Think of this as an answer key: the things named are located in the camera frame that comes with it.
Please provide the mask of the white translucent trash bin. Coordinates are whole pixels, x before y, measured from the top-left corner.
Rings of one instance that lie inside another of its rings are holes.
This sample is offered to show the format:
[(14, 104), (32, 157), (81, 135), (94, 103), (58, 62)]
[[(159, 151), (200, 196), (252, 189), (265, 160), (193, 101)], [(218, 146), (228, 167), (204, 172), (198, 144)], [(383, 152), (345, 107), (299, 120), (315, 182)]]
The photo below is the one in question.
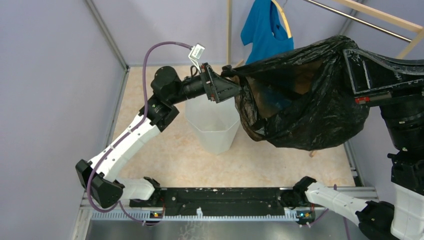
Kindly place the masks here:
[(219, 103), (206, 95), (187, 100), (184, 116), (203, 149), (215, 155), (230, 149), (241, 123), (234, 98)]

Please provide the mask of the black plastic trash bag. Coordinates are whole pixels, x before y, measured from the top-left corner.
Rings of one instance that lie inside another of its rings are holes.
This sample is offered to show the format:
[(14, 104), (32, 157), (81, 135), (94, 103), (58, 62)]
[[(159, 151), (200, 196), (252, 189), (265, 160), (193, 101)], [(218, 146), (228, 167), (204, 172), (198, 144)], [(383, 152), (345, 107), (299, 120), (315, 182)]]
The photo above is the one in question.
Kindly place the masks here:
[(357, 135), (369, 116), (355, 102), (343, 51), (358, 49), (336, 35), (234, 67), (221, 76), (240, 86), (235, 107), (254, 141), (305, 151), (332, 148)]

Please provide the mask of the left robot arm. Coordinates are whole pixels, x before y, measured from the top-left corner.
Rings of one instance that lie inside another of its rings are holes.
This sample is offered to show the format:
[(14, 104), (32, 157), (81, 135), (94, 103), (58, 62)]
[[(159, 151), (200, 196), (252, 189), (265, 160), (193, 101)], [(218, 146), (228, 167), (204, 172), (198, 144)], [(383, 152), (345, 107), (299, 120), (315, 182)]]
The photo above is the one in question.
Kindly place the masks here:
[(180, 79), (171, 66), (163, 66), (150, 84), (153, 94), (129, 126), (101, 153), (75, 166), (80, 184), (91, 206), (99, 212), (113, 210), (121, 200), (143, 201), (154, 207), (160, 202), (160, 184), (150, 177), (139, 180), (117, 177), (129, 160), (150, 140), (161, 134), (180, 113), (176, 104), (205, 95), (221, 103), (237, 96), (241, 88), (220, 76), (208, 63), (196, 75)]

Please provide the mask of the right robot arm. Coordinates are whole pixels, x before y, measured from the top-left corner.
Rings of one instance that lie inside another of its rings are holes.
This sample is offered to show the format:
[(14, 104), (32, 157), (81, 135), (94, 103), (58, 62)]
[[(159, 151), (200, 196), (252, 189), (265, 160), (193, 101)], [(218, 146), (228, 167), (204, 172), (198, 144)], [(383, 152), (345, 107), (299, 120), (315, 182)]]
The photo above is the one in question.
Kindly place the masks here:
[(378, 106), (396, 154), (391, 182), (395, 202), (349, 196), (305, 176), (280, 202), (289, 208), (325, 207), (350, 220), (370, 240), (424, 237), (424, 62), (386, 57), (361, 49), (343, 56), (356, 103)]

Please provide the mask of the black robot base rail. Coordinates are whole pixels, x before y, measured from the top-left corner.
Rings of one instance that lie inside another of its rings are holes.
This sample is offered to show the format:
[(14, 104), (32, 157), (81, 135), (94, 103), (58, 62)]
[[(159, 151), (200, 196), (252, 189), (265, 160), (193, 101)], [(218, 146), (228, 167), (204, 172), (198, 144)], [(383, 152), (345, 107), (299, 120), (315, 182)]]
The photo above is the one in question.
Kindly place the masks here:
[(122, 200), (108, 212), (99, 212), (82, 198), (80, 208), (91, 211), (94, 219), (144, 221), (279, 221), (305, 225), (319, 218), (319, 210), (329, 209), (347, 219), (361, 211), (377, 194), (370, 187), (340, 187), (338, 201), (327, 206), (322, 201), (310, 205), (291, 188), (161, 188), (152, 200)]

